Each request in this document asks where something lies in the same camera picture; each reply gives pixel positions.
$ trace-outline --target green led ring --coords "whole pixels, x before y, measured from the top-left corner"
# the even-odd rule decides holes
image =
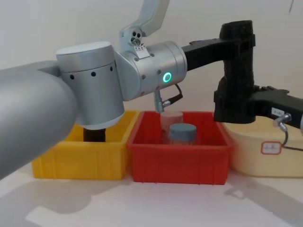
[[[168,83],[170,80],[171,80],[171,73],[170,72],[165,73],[163,76],[163,82]]]

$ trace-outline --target table surface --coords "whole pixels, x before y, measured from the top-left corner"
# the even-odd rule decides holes
[[[36,180],[23,167],[0,181],[2,227],[303,227],[303,179],[231,171],[226,185]]]

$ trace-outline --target jar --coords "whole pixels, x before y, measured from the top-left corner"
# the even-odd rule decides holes
[[[165,111],[160,114],[162,143],[169,144],[169,127],[172,124],[183,123],[183,113],[175,111]]]
[[[169,143],[174,145],[195,145],[197,129],[192,124],[172,124],[169,128]]]

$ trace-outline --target plastic bin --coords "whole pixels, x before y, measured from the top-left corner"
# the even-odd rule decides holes
[[[211,112],[183,112],[197,127],[196,145],[161,143],[160,115],[141,112],[128,139],[135,182],[225,184],[233,142]]]
[[[83,142],[83,128],[75,125],[66,140],[32,162],[35,178],[120,180],[126,173],[126,142],[139,112],[126,111],[106,130],[106,142]]]
[[[273,127],[273,120],[257,117],[251,124],[225,124],[235,142],[231,167],[252,176],[303,177],[303,152],[281,148],[285,134]],[[299,129],[287,125],[287,146],[303,148]],[[268,150],[268,144],[274,144]]]

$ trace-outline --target white label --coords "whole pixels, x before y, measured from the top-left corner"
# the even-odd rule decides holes
[[[271,108],[271,114],[275,115],[275,116],[278,116],[278,117],[281,117],[285,114],[285,112],[283,110],[279,110],[279,109],[276,109],[276,108]]]
[[[280,142],[264,142],[262,143],[261,153],[263,155],[279,155],[281,153]]]

